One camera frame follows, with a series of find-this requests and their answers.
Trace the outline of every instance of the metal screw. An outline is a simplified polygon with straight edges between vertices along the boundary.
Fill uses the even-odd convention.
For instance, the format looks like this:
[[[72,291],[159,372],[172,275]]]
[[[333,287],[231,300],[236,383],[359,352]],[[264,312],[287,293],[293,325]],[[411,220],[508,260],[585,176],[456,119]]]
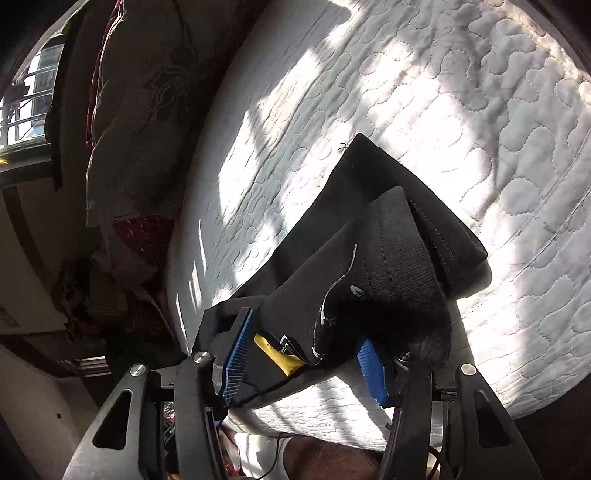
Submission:
[[[193,361],[196,364],[202,364],[205,362],[209,362],[212,359],[212,354],[210,354],[209,352],[197,352],[195,355],[193,355]]]
[[[129,373],[131,374],[132,377],[139,377],[141,375],[143,375],[144,373],[146,373],[146,366],[143,364],[135,364],[134,366],[132,366],[129,369]]]
[[[462,373],[464,375],[474,375],[476,373],[476,367],[470,364],[463,364]]]

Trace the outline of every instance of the wall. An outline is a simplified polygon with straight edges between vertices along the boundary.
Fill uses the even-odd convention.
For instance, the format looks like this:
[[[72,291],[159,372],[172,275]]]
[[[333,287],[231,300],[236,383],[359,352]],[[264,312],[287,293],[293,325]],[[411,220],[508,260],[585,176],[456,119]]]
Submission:
[[[53,280],[59,275],[63,259],[90,255],[100,246],[98,231],[85,225],[84,172],[79,178],[82,189],[75,191],[64,185],[56,192],[53,179],[18,186],[27,225]]]
[[[41,477],[60,480],[96,406],[79,379],[59,383],[0,347],[0,413]]]
[[[0,335],[63,330],[66,321],[57,313],[48,292],[25,256],[0,195],[0,303],[20,324],[0,322]]]

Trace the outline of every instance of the window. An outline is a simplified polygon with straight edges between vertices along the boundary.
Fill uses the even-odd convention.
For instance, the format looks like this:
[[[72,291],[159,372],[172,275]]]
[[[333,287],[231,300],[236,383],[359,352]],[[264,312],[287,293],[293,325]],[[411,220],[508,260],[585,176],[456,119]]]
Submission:
[[[34,56],[0,100],[0,168],[2,154],[46,143],[45,115],[51,105],[64,36],[59,34]]]

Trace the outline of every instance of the blue gripper pad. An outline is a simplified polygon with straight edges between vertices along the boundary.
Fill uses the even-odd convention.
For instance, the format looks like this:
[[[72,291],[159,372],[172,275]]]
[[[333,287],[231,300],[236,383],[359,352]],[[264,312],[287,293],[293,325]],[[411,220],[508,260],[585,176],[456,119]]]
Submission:
[[[369,393],[383,407],[388,401],[385,370],[374,345],[370,340],[364,340],[357,350],[357,361],[367,383]]]
[[[219,395],[226,405],[236,396],[242,383],[254,334],[254,322],[252,321],[252,310],[250,310],[242,322],[236,341],[234,341],[228,359],[223,366],[223,380]]]

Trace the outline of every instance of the quilted mattress cover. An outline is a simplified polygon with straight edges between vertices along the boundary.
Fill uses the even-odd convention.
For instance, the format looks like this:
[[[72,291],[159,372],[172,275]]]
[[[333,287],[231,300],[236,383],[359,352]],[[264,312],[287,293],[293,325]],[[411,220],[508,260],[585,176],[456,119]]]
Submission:
[[[507,1],[275,0],[216,96],[171,241],[167,294],[184,347],[362,132],[489,251],[490,285],[453,306],[450,367],[472,361],[514,417],[552,402],[591,372],[588,80]],[[352,362],[229,421],[383,449],[391,416]],[[434,443],[439,427],[435,408]]]

